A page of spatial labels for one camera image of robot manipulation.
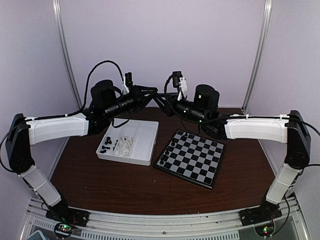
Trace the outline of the white compartment tray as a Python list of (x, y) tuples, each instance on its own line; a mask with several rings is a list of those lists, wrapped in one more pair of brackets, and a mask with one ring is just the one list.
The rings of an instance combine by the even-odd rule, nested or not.
[(96, 155), (99, 159), (150, 166), (156, 145), (159, 122), (148, 120), (114, 120), (104, 134)]

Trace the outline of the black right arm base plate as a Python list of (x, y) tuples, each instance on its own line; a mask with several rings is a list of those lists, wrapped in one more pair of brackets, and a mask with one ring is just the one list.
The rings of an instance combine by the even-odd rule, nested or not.
[(282, 215), (283, 214), (279, 209), (271, 212), (270, 210), (262, 208), (260, 206), (254, 208), (246, 208), (239, 211), (239, 217), (243, 227), (271, 221), (272, 219), (279, 218)]

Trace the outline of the black silver chessboard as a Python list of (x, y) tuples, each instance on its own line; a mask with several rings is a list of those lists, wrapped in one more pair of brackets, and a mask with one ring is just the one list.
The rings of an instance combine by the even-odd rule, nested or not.
[[(212, 190), (224, 151), (225, 144), (178, 128), (159, 154), (153, 167), (192, 184)], [(165, 164), (170, 163), (170, 168), (166, 168), (165, 164), (160, 164), (162, 156), (168, 156)]]

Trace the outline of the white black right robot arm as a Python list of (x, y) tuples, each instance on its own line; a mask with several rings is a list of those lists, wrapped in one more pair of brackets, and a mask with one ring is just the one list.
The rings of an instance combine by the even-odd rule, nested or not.
[(216, 140), (257, 139), (287, 145), (284, 163), (256, 210), (259, 220), (268, 220), (279, 207), (290, 186), (310, 163), (311, 136), (299, 111), (276, 116), (252, 116), (218, 112), (220, 94), (213, 87), (200, 84), (193, 101), (178, 93), (156, 93), (155, 102), (169, 117), (199, 125)]

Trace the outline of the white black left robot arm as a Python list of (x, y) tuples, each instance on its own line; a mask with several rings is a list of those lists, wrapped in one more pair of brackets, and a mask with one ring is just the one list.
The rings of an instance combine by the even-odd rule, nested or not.
[(67, 137), (93, 136), (106, 131), (115, 146), (100, 144), (97, 156), (102, 160), (148, 166), (151, 163), (159, 124), (156, 121), (120, 119), (148, 105), (156, 96), (155, 87), (134, 85), (125, 80), (123, 88), (111, 80), (99, 81), (91, 88), (92, 101), (78, 112), (44, 117), (14, 116), (3, 139), (9, 166), (39, 194), (48, 209), (61, 222), (72, 218), (72, 211), (61, 193), (36, 166), (30, 147), (41, 142)]

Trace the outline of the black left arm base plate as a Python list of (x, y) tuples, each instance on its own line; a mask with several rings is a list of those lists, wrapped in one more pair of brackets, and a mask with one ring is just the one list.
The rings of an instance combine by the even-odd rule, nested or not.
[(67, 208), (58, 211), (48, 210), (45, 217), (57, 222), (67, 223), (76, 227), (86, 227), (90, 213), (86, 210)]

